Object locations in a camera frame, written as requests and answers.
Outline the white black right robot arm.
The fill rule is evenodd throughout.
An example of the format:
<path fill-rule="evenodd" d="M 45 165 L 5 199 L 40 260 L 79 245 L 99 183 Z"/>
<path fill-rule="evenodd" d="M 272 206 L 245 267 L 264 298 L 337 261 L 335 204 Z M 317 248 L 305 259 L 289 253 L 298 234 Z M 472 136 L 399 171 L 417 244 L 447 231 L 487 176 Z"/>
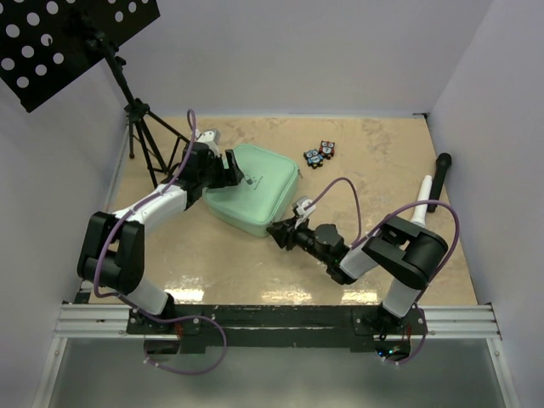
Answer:
<path fill-rule="evenodd" d="M 340 285 L 351 285 L 377 266 L 394 280 L 382 301 L 378 322 L 387 333 L 396 334 L 409 323 L 408 312 L 423 293 L 448 251 L 445 240 L 434 232 L 399 217 L 386 221 L 378 232 L 350 248 L 334 224 L 315 229 L 309 222 L 289 218 L 267 228 L 279 248 L 294 247 L 326 266 L 326 273 Z"/>

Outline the mint green medicine case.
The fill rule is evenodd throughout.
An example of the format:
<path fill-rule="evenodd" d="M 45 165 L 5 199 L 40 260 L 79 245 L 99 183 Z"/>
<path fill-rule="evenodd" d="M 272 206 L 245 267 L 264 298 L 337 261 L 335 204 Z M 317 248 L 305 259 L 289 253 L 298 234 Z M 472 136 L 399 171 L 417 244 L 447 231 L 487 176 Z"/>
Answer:
<path fill-rule="evenodd" d="M 204 200 L 220 220 L 264 238 L 297 192 L 299 167 L 294 160 L 253 144 L 239 144 L 234 153 L 243 180 L 237 186 L 207 190 Z"/>

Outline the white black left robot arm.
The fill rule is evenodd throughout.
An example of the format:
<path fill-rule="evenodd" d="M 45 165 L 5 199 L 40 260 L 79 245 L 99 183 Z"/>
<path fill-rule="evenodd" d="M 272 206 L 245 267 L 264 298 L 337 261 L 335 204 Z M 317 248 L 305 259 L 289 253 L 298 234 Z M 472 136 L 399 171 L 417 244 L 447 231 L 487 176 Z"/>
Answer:
<path fill-rule="evenodd" d="M 93 284 L 98 298 L 117 297 L 147 312 L 157 333 L 170 332 L 176 313 L 173 299 L 144 277 L 145 238 L 171 217 L 188 210 L 205 190 L 237 186 L 244 179 L 233 150 L 216 153 L 209 142 L 184 149 L 173 174 L 146 197 L 114 213 L 89 219 L 77 263 L 80 278 Z"/>

